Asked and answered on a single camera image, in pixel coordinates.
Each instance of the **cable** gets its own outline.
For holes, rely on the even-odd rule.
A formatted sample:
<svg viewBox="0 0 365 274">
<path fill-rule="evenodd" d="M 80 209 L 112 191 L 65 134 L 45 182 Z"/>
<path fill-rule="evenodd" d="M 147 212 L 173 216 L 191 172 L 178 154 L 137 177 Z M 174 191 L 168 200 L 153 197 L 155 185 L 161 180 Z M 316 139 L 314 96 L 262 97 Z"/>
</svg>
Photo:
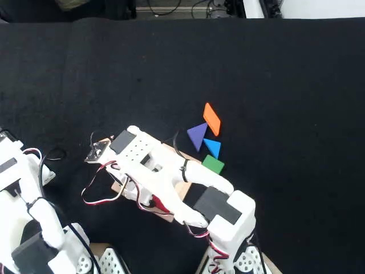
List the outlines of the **cable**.
<svg viewBox="0 0 365 274">
<path fill-rule="evenodd" d="M 51 154 L 54 151 L 61 151 L 63 153 L 63 157 L 48 159 L 49 154 Z M 62 160 L 66 156 L 67 156 L 67 153 L 66 153 L 65 150 L 63 150 L 62 148 L 59 148 L 59 147 L 55 147 L 52 150 L 49 150 L 49 152 L 46 153 L 45 156 L 40 160 L 40 163 L 39 163 L 39 172 L 38 172 L 38 185 L 39 185 L 40 193 L 42 194 L 43 197 L 45 197 L 44 189 L 43 189 L 43 173 L 42 173 L 43 166 L 44 166 L 44 161 L 45 160 L 50 160 L 50 161 Z"/>
<path fill-rule="evenodd" d="M 38 158 L 39 160 L 42 160 L 43 156 L 42 156 L 42 153 L 39 149 L 35 148 L 35 147 L 31 147 L 31 148 L 27 148 L 26 150 L 23 150 L 23 153 L 27 153 L 27 152 L 36 152 L 38 153 Z"/>
<path fill-rule="evenodd" d="M 217 256 L 213 257 L 213 262 L 214 264 L 210 264 L 209 266 L 210 267 L 215 267 L 213 270 L 212 270 L 212 274 L 217 274 L 219 273 L 220 269 L 219 268 L 219 265 L 220 265 L 220 262 L 218 262 L 217 260 L 226 260 L 229 258 L 229 254 L 220 250 L 211 240 L 210 238 L 207 236 L 206 237 L 208 242 L 209 242 L 209 246 L 212 248 L 212 250 L 214 250 L 216 253 L 218 253 Z"/>
<path fill-rule="evenodd" d="M 209 0 L 207 6 L 206 6 L 206 14 L 205 14 L 205 18 L 209 17 L 209 10 L 210 10 L 210 4 L 213 2 L 213 0 Z"/>
<path fill-rule="evenodd" d="M 167 11 L 166 13 L 157 13 L 155 12 L 152 7 L 151 7 L 151 3 L 150 3 L 150 0 L 147 0 L 147 4 L 148 4 L 148 7 L 150 9 L 150 11 L 154 14 L 154 15 L 157 15 L 157 16 L 164 16 L 164 15 L 168 15 L 168 14 L 171 14 L 173 13 L 175 10 L 177 10 L 180 5 L 181 5 L 181 0 L 178 1 L 177 5 L 170 11 Z"/>
<path fill-rule="evenodd" d="M 254 229 L 254 232 L 255 232 L 255 233 L 254 233 L 254 236 L 255 236 L 255 238 L 256 238 L 256 242 L 257 242 L 257 246 L 256 246 L 256 248 L 257 248 L 258 253 L 259 253 L 259 255 L 260 255 L 260 260 L 261 260 L 261 264 L 262 264 L 263 274 L 267 274 L 267 273 L 266 273 L 265 262 L 264 262 L 263 257 L 262 257 L 260 241 L 259 241 L 259 239 L 258 239 L 258 233 L 257 233 L 257 231 L 256 231 L 256 228 Z"/>
<path fill-rule="evenodd" d="M 173 136 L 172 138 L 172 145 L 173 145 L 173 148 L 175 149 L 175 152 L 178 154 L 178 156 L 181 156 L 183 157 L 185 160 L 186 158 L 181 154 L 181 152 L 179 151 L 179 149 L 177 148 L 177 144 L 176 144 L 176 139 L 177 139 L 177 136 L 179 135 L 179 132 L 180 130 L 178 130 L 175 135 Z"/>
<path fill-rule="evenodd" d="M 202 234 L 195 234 L 195 233 L 192 232 L 192 230 L 190 229 L 190 226 L 186 222 L 184 222 L 184 225 L 186 226 L 189 234 L 194 236 L 195 238 L 204 238 L 204 237 L 207 237 L 209 235 L 209 231 L 205 231 Z"/>
<path fill-rule="evenodd" d="M 194 8 L 195 8 L 197 5 L 199 5 L 199 4 L 201 4 L 201 3 L 204 3 L 205 1 L 207 1 L 207 0 L 200 0 L 200 1 L 196 2 L 196 3 L 192 6 L 191 14 L 192 14 L 192 18 L 193 18 L 193 19 L 195 19 L 195 17 L 194 17 Z"/>
<path fill-rule="evenodd" d="M 95 178 L 96 178 L 96 176 L 97 176 L 97 174 L 99 173 L 99 171 L 101 171 L 101 170 L 103 170 L 104 168 L 106 168 L 107 166 L 109 166 L 110 164 L 115 164 L 116 163 L 116 161 L 115 160 L 113 160 L 113 161 L 109 161 L 109 162 L 107 162 L 106 164 L 103 164 L 103 165 L 101 165 L 99 168 L 98 168 L 98 170 L 95 172 L 95 175 L 94 175 L 94 177 L 92 178 L 92 180 L 91 180 L 91 182 L 82 190 L 82 192 L 81 192 L 81 198 L 82 198 L 82 200 L 84 201 L 84 203 L 86 203 L 86 204 L 88 204 L 88 205 L 90 205 L 90 206 L 96 206 L 96 205 L 98 205 L 98 204 L 103 204 L 103 203 L 108 203 L 108 202 L 112 202 L 112 201 L 115 201 L 116 199 L 118 199 L 119 197 L 120 197 L 120 195 L 123 193 L 123 191 L 124 191 L 124 189 L 125 189 L 125 187 L 126 187 L 126 185 L 127 185 L 127 180 L 125 181 L 125 183 L 124 183 L 124 186 L 123 186 L 123 188 L 121 188 L 120 189 L 120 191 L 118 192 L 118 194 L 114 197 L 114 198 L 110 198 L 110 199 L 102 199 L 102 200 L 98 200 L 98 201 L 94 201 L 94 202 L 88 202 L 88 201 L 86 201 L 85 199 L 84 199 L 84 193 L 85 193 L 85 191 L 93 184 L 93 182 L 95 181 Z"/>
</svg>

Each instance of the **floor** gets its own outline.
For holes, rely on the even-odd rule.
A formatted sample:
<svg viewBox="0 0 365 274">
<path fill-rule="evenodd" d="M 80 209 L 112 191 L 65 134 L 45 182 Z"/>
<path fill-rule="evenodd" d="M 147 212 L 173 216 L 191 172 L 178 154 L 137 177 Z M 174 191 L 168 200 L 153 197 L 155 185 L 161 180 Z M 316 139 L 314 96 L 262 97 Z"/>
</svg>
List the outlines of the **floor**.
<svg viewBox="0 0 365 274">
<path fill-rule="evenodd" d="M 157 14 L 168 13 L 173 10 L 179 0 L 149 0 L 152 10 Z M 191 19 L 191 18 L 225 18 L 230 17 L 226 13 L 224 0 L 214 0 L 207 9 L 208 0 L 195 5 L 198 0 L 181 0 L 179 7 L 172 13 L 158 16 L 151 12 L 147 0 L 136 0 L 138 20 L 156 19 Z"/>
</svg>

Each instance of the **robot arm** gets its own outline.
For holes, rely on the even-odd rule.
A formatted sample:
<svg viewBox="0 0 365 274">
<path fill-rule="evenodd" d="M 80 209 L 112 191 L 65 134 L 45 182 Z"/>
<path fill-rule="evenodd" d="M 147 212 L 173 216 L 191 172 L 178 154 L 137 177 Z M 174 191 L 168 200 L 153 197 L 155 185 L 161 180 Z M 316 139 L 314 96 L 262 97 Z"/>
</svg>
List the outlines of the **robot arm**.
<svg viewBox="0 0 365 274">
<path fill-rule="evenodd" d="M 23 143 L 0 129 L 0 262 L 14 273 L 76 273 L 86 251 L 78 238 L 62 228 L 55 210 L 42 197 L 38 172 L 41 155 L 25 154 Z M 43 184 L 55 174 L 43 166 Z M 23 230 L 35 219 L 41 232 L 21 243 Z M 78 224 L 79 234 L 88 243 Z"/>
<path fill-rule="evenodd" d="M 237 252 L 246 252 L 239 250 L 254 230 L 255 202 L 241 191 L 234 191 L 222 176 L 185 160 L 136 126 L 129 126 L 111 143 L 95 143 L 86 161 L 106 165 L 113 177 L 124 182 L 123 196 L 128 199 L 148 206 L 155 195 L 180 224 L 206 228 L 204 235 L 210 236 L 210 259 L 204 273 L 248 270 L 240 261 L 243 256 L 238 257 Z M 175 191 L 175 185 L 181 181 L 207 187 L 194 209 L 181 201 Z M 261 272 L 255 268 L 253 273 Z"/>
</svg>

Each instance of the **wire bundle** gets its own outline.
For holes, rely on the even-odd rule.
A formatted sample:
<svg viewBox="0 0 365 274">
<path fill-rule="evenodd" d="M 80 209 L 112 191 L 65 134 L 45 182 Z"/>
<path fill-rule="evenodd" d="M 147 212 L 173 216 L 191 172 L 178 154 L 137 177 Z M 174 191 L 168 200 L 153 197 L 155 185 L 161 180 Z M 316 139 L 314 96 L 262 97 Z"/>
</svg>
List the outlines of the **wire bundle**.
<svg viewBox="0 0 365 274">
<path fill-rule="evenodd" d="M 104 168 L 106 168 L 107 166 L 112 165 L 112 164 L 115 164 L 115 163 L 116 163 L 116 161 L 114 161 L 114 160 L 113 161 L 109 161 L 106 164 L 103 164 L 103 165 L 101 165 L 98 168 L 98 170 L 96 171 L 96 173 L 95 173 L 94 177 L 92 178 L 91 182 L 81 192 L 81 198 L 84 201 L 84 203 L 88 204 L 89 206 L 96 206 L 98 204 L 104 204 L 104 203 L 108 203 L 108 202 L 113 202 L 113 201 L 117 200 L 120 197 L 120 195 L 122 195 L 125 187 L 127 186 L 127 180 L 128 180 L 128 178 L 126 178 L 126 180 L 125 180 L 125 182 L 123 184 L 123 187 L 120 189 L 120 191 L 118 192 L 118 194 L 114 198 L 107 198 L 107 199 L 102 199 L 102 200 L 98 200 L 98 201 L 94 201 L 94 202 L 88 202 L 88 201 L 86 201 L 84 199 L 84 193 L 85 193 L 85 191 L 93 184 L 93 182 L 95 181 L 95 178 L 98 175 L 98 173 L 101 170 L 103 170 Z"/>
</svg>

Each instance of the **table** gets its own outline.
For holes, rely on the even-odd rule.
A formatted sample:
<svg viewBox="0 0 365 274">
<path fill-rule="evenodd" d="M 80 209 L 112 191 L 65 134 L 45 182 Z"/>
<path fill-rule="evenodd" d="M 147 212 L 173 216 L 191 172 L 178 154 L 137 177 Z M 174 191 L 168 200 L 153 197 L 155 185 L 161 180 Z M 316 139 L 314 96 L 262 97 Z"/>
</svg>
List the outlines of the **table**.
<svg viewBox="0 0 365 274">
<path fill-rule="evenodd" d="M 85 19 L 0 25 L 0 35 L 0 124 L 28 146 L 68 151 L 50 164 L 46 194 L 132 273 L 193 273 L 206 242 L 131 201 L 84 205 L 89 135 L 135 124 L 168 139 L 201 123 L 205 102 L 222 120 L 222 175 L 255 199 L 277 267 L 364 272 L 364 19 Z M 185 134 L 178 142 L 208 153 Z M 106 180 L 90 192 L 113 195 Z"/>
</svg>

